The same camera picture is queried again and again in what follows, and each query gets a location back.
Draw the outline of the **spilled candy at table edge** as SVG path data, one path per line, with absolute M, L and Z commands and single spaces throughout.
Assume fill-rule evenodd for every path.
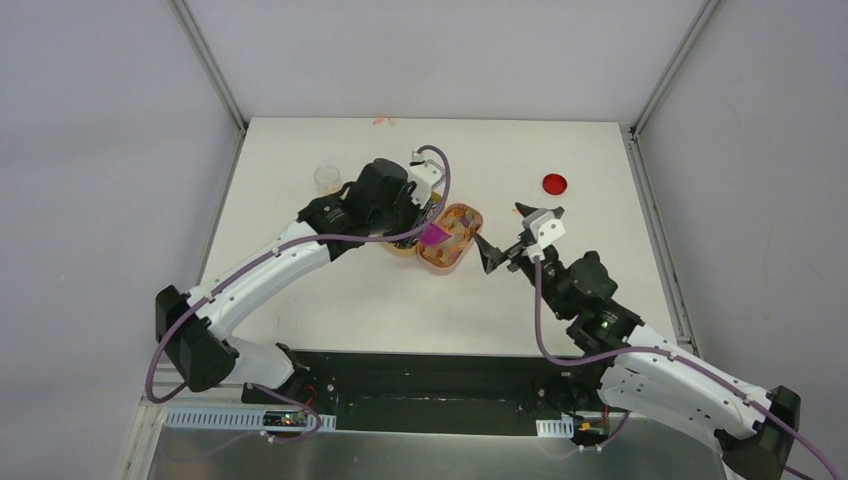
M 383 125 L 383 124 L 385 124 L 385 125 L 389 125 L 391 127 L 394 127 L 396 125 L 396 120 L 394 118 L 391 118 L 391 117 L 378 117 L 378 118 L 373 120 L 372 124 L 373 125 Z

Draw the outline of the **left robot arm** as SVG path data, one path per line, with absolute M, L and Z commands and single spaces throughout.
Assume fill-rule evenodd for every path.
M 155 297 L 155 338 L 185 388 L 226 380 L 265 386 L 281 404 L 297 402 L 305 378 L 281 344 L 235 336 L 254 310 L 304 275 L 365 243 L 417 243 L 443 207 L 433 193 L 448 172 L 416 152 L 403 167 L 377 158 L 342 189 L 313 199 L 272 241 L 227 273 L 187 292 L 169 285 Z

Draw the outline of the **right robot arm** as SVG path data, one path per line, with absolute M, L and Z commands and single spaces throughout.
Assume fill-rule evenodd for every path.
M 679 347 L 614 298 L 598 252 L 565 265 L 555 246 L 562 208 L 517 204 L 522 231 L 507 249 L 474 240 L 485 273 L 522 272 L 534 288 L 534 336 L 541 355 L 570 370 L 569 400 L 599 403 L 655 420 L 717 451 L 744 479 L 779 479 L 797 443 L 800 397 L 740 380 Z

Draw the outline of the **tray of popsicle candies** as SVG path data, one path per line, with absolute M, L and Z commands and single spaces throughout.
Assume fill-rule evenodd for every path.
M 452 273 L 463 256 L 471 249 L 474 235 L 482 230 L 483 215 L 465 203 L 453 203 L 445 208 L 435 222 L 452 234 L 452 238 L 440 245 L 416 250 L 419 261 L 440 275 Z

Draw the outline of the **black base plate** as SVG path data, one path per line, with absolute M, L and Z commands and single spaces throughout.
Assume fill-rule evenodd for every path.
M 273 395 L 243 387 L 244 404 L 289 399 L 344 431 L 534 436 L 541 420 L 600 416 L 600 369 L 542 357 L 294 350 L 294 375 Z

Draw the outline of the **magenta plastic scoop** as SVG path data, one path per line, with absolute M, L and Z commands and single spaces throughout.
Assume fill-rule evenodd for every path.
M 425 247 L 432 247 L 440 245 L 451 238 L 452 234 L 449 231 L 446 231 L 439 225 L 430 224 L 420 236 L 419 242 Z

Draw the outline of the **clear plastic jar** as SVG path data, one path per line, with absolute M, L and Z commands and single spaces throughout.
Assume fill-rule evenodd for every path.
M 315 170 L 313 179 L 320 195 L 338 192 L 343 185 L 339 169 L 333 164 L 321 164 Z

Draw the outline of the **tray of lollipop candies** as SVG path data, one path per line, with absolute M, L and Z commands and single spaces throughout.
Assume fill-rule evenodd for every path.
M 433 192 L 431 194 L 430 210 L 424 216 L 425 219 L 429 218 L 434 212 L 438 210 L 438 205 L 442 201 L 442 198 L 443 196 L 439 192 Z M 416 254 L 416 249 L 418 248 L 421 236 L 422 233 L 419 233 L 417 237 L 413 236 L 410 238 L 406 238 L 397 243 L 382 243 L 382 247 L 390 253 L 398 255 L 400 257 L 414 256 Z

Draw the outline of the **red jar lid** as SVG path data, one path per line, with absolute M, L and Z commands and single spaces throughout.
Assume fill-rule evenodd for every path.
M 567 191 L 568 181 L 558 173 L 549 173 L 542 179 L 542 188 L 548 195 L 559 196 Z

